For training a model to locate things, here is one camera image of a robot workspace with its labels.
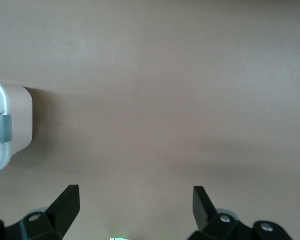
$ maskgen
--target screw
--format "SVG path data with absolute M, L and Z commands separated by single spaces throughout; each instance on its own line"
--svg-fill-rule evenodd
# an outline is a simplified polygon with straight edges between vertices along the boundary
M 262 223 L 261 228 L 267 232 L 273 232 L 274 228 L 269 223 Z
M 29 218 L 29 222 L 34 222 L 40 218 L 41 214 L 33 215 Z
M 221 215 L 220 219 L 222 222 L 227 223 L 227 224 L 231 222 L 230 217 L 228 217 L 227 215 Z

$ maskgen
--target white container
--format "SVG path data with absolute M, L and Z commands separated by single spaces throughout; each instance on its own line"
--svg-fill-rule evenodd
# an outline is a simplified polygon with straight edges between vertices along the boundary
M 0 83 L 0 170 L 33 136 L 33 101 L 23 87 Z

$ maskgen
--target floor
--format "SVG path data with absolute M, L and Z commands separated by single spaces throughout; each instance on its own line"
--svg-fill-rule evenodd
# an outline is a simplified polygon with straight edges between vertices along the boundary
M 204 186 L 300 239 L 300 0 L 0 1 L 0 81 L 34 107 L 7 226 L 79 184 L 65 239 L 186 240 Z

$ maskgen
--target beige surface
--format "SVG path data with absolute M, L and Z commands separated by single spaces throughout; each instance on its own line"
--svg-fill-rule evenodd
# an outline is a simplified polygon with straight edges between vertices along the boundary
M 34 101 L 7 225 L 79 184 L 65 239 L 185 240 L 200 185 L 300 240 L 300 0 L 0 0 L 0 80 Z

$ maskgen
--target gray latch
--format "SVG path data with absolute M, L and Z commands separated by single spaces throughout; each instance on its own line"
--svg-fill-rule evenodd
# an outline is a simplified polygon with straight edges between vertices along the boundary
M 12 118 L 10 115 L 0 115 L 0 143 L 12 140 Z

